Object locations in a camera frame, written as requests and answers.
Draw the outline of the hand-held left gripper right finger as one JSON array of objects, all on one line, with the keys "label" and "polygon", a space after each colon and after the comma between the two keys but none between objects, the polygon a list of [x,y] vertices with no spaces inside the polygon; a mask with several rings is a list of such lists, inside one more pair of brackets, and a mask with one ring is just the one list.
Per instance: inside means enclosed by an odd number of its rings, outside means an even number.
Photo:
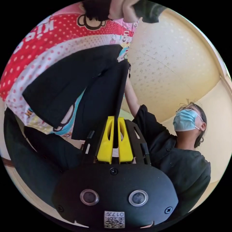
[{"label": "hand-held left gripper right finger", "polygon": [[123,117],[118,118],[118,154],[120,163],[131,163],[134,159],[126,123]]}]

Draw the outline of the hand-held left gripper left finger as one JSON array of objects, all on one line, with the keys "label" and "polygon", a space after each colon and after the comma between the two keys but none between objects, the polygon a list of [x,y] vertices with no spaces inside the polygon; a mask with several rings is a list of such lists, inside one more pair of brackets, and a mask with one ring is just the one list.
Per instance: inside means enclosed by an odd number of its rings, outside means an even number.
[{"label": "hand-held left gripper left finger", "polygon": [[114,116],[107,118],[101,143],[99,146],[97,160],[99,162],[111,162],[114,142]]}]

